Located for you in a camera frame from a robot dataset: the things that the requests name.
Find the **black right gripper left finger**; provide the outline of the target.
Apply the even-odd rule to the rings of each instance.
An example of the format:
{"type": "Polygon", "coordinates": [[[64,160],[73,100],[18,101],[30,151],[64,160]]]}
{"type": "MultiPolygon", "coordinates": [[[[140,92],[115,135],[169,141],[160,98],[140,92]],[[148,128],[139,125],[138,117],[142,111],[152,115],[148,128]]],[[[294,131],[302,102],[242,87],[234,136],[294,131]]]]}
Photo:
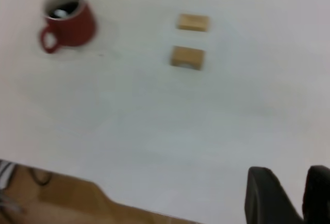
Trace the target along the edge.
{"type": "Polygon", "coordinates": [[[276,175],[265,167],[250,167],[245,194],[247,224],[303,223],[276,175]]]}

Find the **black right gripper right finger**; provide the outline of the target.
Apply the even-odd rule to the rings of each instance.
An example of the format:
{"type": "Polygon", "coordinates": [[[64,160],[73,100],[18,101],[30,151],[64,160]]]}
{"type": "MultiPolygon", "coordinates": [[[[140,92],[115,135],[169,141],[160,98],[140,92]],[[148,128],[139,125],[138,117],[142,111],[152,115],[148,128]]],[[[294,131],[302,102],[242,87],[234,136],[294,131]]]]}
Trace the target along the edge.
{"type": "Polygon", "coordinates": [[[305,223],[329,223],[329,168],[316,165],[308,170],[303,197],[305,223]]]}

